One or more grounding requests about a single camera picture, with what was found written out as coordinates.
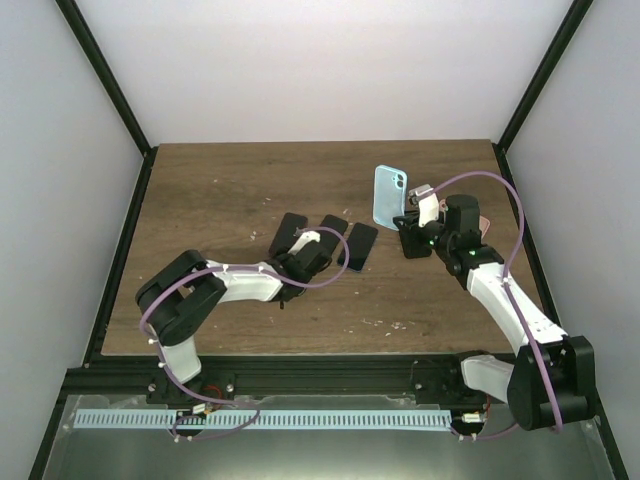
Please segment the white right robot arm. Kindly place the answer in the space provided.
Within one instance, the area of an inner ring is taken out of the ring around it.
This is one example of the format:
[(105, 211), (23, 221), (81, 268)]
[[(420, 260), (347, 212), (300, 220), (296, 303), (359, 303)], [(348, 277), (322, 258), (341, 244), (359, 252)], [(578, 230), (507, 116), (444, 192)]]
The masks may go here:
[(479, 391), (504, 402), (524, 430), (557, 427), (595, 415), (595, 355), (583, 336), (570, 336), (549, 319), (507, 271), (497, 250), (483, 241), (478, 200), (431, 195), (393, 219), (408, 259), (436, 255), (461, 288), (489, 313), (508, 340), (515, 361), (467, 352), (444, 378), (458, 403)]

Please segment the blue phone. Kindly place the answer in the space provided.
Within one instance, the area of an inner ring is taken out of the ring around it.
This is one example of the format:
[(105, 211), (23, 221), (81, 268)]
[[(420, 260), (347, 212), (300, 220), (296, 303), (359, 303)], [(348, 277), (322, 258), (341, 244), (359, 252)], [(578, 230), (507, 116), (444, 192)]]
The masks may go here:
[(342, 250), (338, 257), (338, 264), (340, 266), (346, 265), (351, 271), (361, 272), (373, 249), (377, 236), (377, 228), (360, 222), (355, 223), (347, 238), (349, 261), (346, 261), (346, 251)]

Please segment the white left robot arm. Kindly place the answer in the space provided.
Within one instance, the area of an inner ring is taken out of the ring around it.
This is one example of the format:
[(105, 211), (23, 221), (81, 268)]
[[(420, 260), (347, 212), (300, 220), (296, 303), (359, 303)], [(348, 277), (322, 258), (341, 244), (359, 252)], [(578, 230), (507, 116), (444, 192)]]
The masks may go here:
[(194, 336), (217, 305), (238, 301), (283, 305), (302, 295), (305, 286), (330, 263), (331, 253), (317, 240), (281, 249), (265, 262), (246, 266), (208, 261), (197, 250), (176, 257), (135, 295), (138, 308), (146, 312), (172, 285), (189, 279), (182, 285), (188, 294), (169, 293), (146, 321), (159, 342), (161, 362), (173, 374), (170, 393), (184, 404), (203, 395), (205, 381)]

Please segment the pink phone case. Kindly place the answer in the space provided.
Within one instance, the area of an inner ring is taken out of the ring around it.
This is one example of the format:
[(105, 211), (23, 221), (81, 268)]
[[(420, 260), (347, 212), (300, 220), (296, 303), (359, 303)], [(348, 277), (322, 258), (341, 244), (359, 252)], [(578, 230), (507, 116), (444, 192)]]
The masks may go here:
[[(441, 199), (439, 203), (439, 211), (442, 214), (444, 214), (447, 210), (448, 210), (448, 207), (446, 206), (446, 200)], [(482, 215), (479, 216), (479, 230), (481, 232), (482, 238), (484, 238), (487, 232), (489, 231), (490, 225), (491, 223), (486, 217)]]

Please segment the pink-edged phone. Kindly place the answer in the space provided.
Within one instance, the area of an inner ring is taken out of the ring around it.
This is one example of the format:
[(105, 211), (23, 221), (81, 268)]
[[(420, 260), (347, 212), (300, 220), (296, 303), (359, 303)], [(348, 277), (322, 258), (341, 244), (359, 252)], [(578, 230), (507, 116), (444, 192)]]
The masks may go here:
[(284, 214), (276, 234), (268, 249), (270, 257), (287, 252), (297, 240), (297, 232), (308, 225), (308, 218), (297, 213), (287, 212)]

